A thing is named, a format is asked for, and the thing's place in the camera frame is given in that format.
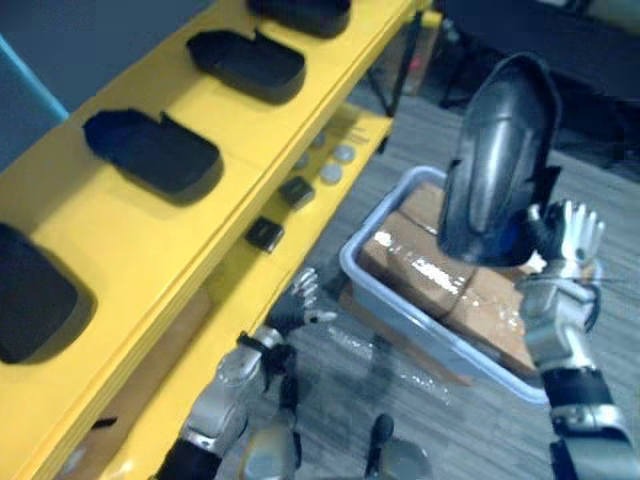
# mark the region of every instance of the yellow shelf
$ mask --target yellow shelf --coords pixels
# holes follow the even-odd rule
[[[327,128],[325,147],[311,150],[311,164],[302,173],[290,174],[302,174],[310,181],[315,198],[298,211],[291,211],[277,193],[265,205],[261,213],[285,229],[272,254],[251,247],[242,238],[231,248],[205,283],[214,305],[211,317],[138,419],[101,480],[143,480],[157,470],[220,358],[233,348],[242,330],[251,331],[263,320],[390,127],[387,118],[351,106],[339,110]],[[343,167],[341,182],[328,186],[317,173],[338,143],[354,146],[357,157]]]
[[[0,221],[54,252],[97,298],[55,358],[0,364],[0,478],[49,479],[223,258],[391,37],[410,0],[354,2],[347,30],[319,40],[219,0],[113,80],[0,176]],[[301,51],[301,92],[269,106],[197,71],[184,44],[207,29],[267,35]],[[221,150],[205,198],[172,206],[96,158],[81,125],[101,109],[162,110]]]
[[[433,0],[415,0],[416,10],[428,10],[433,6]]]

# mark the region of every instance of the plastic bin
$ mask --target plastic bin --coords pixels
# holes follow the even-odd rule
[[[356,263],[358,253],[365,242],[418,185],[430,182],[443,187],[445,178],[444,172],[431,167],[416,167],[409,170],[398,186],[380,202],[362,227],[342,248],[340,265],[353,282],[354,298],[365,308],[375,312],[376,316],[390,327],[414,339],[425,352],[450,370],[476,378],[490,378],[521,399],[544,405],[548,403],[544,389],[527,384],[491,360],[477,348],[380,283]]]

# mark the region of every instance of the wall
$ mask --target wall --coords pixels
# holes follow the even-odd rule
[[[211,0],[0,0],[0,34],[68,110]],[[0,170],[56,124],[0,53]]]

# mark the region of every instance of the black plastic tray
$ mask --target black plastic tray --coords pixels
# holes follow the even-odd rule
[[[0,360],[44,360],[91,318],[91,296],[53,255],[0,223]]]
[[[349,25],[351,0],[247,0],[258,15],[322,38],[340,35]]]
[[[84,133],[96,155],[172,202],[198,200],[220,179],[218,148],[164,114],[157,123],[137,110],[102,111]]]
[[[290,100],[304,83],[304,56],[258,31],[253,40],[228,30],[201,32],[187,48],[198,68],[269,103]]]
[[[560,173],[547,167],[560,97],[540,61],[514,55],[494,69],[464,116],[449,168],[438,245],[485,266],[525,263],[534,249],[526,209],[544,211]]]

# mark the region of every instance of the gray carpet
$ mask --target gray carpet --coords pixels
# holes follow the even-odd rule
[[[356,89],[352,99],[375,107],[366,89]],[[335,268],[335,260],[327,259],[335,259],[407,169],[415,165],[446,168],[460,120],[424,99],[405,98],[387,151],[366,168],[308,263],[329,263],[329,268]],[[616,401],[640,425],[640,190],[618,176],[558,153],[551,156],[551,162],[564,167],[557,196],[587,201],[607,221],[600,256],[606,272],[604,305],[593,345]],[[547,412],[504,388],[488,382],[472,387],[440,384],[343,311],[335,324],[295,333],[292,343],[300,352],[303,382],[298,424],[303,466],[296,478],[361,476],[369,429],[381,412],[395,417],[400,437],[426,450],[434,478],[552,478],[547,445],[553,433]],[[271,392],[256,405],[251,428],[263,425],[273,414],[274,398]],[[639,433],[635,431],[636,441]],[[248,434],[224,462],[222,478],[232,478],[247,438]]]

